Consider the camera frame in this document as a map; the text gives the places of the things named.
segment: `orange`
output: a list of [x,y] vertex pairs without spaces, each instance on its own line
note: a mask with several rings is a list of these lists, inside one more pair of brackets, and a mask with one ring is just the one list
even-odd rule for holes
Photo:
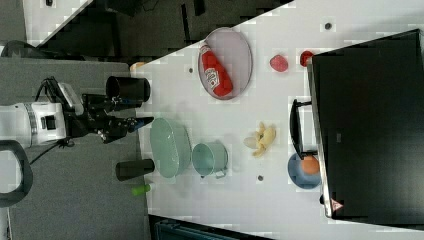
[[319,163],[314,156],[304,157],[300,165],[306,174],[312,175],[319,172]]

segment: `black cup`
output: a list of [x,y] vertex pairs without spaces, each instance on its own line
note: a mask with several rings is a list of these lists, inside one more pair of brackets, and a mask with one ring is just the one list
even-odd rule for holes
[[128,161],[116,164],[116,178],[119,181],[125,181],[135,177],[143,176],[155,170],[155,164],[152,159],[141,161]]
[[145,78],[111,76],[106,82],[106,95],[110,99],[121,98],[129,104],[141,104],[150,98],[150,84]]

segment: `red ketchup bottle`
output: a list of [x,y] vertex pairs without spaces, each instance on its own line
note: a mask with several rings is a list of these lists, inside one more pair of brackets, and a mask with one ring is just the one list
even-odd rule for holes
[[230,76],[206,43],[200,48],[200,55],[209,88],[220,97],[229,94],[233,90]]

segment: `gray carpet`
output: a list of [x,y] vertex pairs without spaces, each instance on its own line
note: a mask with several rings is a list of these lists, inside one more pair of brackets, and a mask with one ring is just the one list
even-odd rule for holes
[[22,0],[0,1],[0,42],[26,39]]
[[[0,104],[30,102],[40,82],[55,76],[77,94],[104,93],[106,79],[128,76],[126,64],[0,59]],[[135,115],[135,111],[121,114]],[[55,148],[32,165],[34,184],[28,196],[11,207],[13,240],[148,239],[145,197],[133,197],[139,177],[121,183],[117,162],[140,159],[137,134],[104,145],[89,135],[73,148]],[[26,149],[31,160],[44,147]]]
[[[199,16],[195,14],[193,0],[129,2],[137,1],[145,3],[145,7],[133,17],[118,11],[104,21],[99,20],[105,14],[100,2],[119,5],[122,1],[93,1],[41,47],[105,57],[106,61],[150,62],[205,38],[219,27],[232,27],[292,0],[204,0],[205,12]],[[183,25],[183,4],[187,10],[188,38]]]

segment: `white table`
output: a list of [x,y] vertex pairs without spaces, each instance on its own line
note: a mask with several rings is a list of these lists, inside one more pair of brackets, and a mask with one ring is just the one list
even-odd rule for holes
[[[333,24],[330,31],[324,30],[327,22]],[[318,202],[320,189],[302,191],[287,173],[294,153],[291,103],[309,96],[306,70],[298,64],[300,53],[328,51],[421,26],[422,0],[296,0],[234,27],[247,38],[254,67],[246,91],[226,102],[209,96],[199,81],[199,44],[135,68],[132,75],[152,85],[152,97],[140,116],[177,119],[188,128],[192,146],[220,140],[230,158],[229,174],[219,180],[201,179],[192,166],[175,182],[157,171],[146,176],[146,182],[157,187],[147,194],[149,214],[273,239],[424,238],[424,232],[327,219]],[[287,73],[269,67],[275,54],[288,58]],[[254,159],[243,139],[260,121],[275,124],[277,138],[263,158]],[[140,130],[143,157],[152,156],[149,130]],[[258,175],[264,176],[263,182]]]
[[93,0],[23,0],[27,42],[34,47],[47,42]]

